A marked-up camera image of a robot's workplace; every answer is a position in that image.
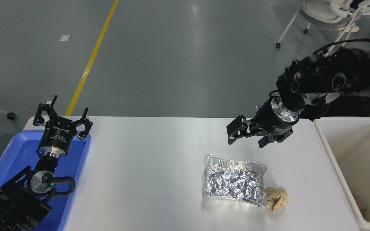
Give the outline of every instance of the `white table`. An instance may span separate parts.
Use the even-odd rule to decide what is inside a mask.
[[[32,119],[25,130],[43,128],[32,126]],[[262,149],[259,137],[228,145],[229,118],[91,116],[90,120],[90,150],[66,231],[359,230],[309,120],[300,120],[286,141]],[[284,187],[290,202],[271,212],[208,198],[203,185],[209,153],[265,164],[265,187]]]

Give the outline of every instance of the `robotic arm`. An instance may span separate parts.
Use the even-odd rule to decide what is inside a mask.
[[[319,118],[340,94],[370,96],[370,52],[344,48],[328,57],[315,52],[294,60],[276,86],[278,90],[269,94],[255,117],[247,120],[241,115],[226,126],[229,144],[250,136],[263,136],[260,148],[283,142],[293,133],[292,126],[306,105],[317,107],[321,113],[314,117]]]
[[[88,108],[77,121],[58,116],[53,108],[56,98],[50,104],[40,104],[33,121],[35,126],[45,127],[37,148],[40,159],[35,169],[25,167],[0,187],[0,231],[33,230],[52,209],[48,202],[53,196],[67,196],[75,189],[72,177],[56,177],[54,172],[59,159],[68,154],[72,138],[84,140],[93,123],[86,118]],[[48,114],[47,122],[42,117],[43,111]],[[85,129],[77,134],[76,127],[81,124]],[[69,190],[57,192],[56,184],[66,182]]]

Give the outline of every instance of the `chair wheel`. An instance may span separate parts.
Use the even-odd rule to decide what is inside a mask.
[[[9,120],[13,120],[13,119],[15,119],[15,113],[10,112],[10,113],[8,113],[8,114],[6,115],[6,117],[7,117]]]

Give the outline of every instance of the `blue plastic tray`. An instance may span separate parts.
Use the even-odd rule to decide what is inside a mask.
[[[27,165],[30,165],[32,169],[35,168],[39,160],[36,150],[42,133],[43,131],[22,131],[12,137],[0,158],[0,187]],[[68,155],[60,158],[58,167],[54,173],[55,176],[73,177],[76,187],[88,153],[90,141],[90,135],[83,141],[74,137]],[[59,183],[57,184],[57,188],[58,192],[67,191],[69,184]],[[74,195],[75,192],[68,196],[54,196],[48,203],[52,207],[52,210],[34,230],[62,230]]]

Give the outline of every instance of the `gray floor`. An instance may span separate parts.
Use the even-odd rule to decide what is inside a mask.
[[[276,49],[301,2],[120,0],[73,115],[252,117],[292,60],[338,34],[304,35],[298,17]],[[112,4],[0,1],[0,108],[17,114],[0,115],[0,155],[39,103],[56,94],[65,113]],[[370,38],[370,18],[358,25],[351,38]]]

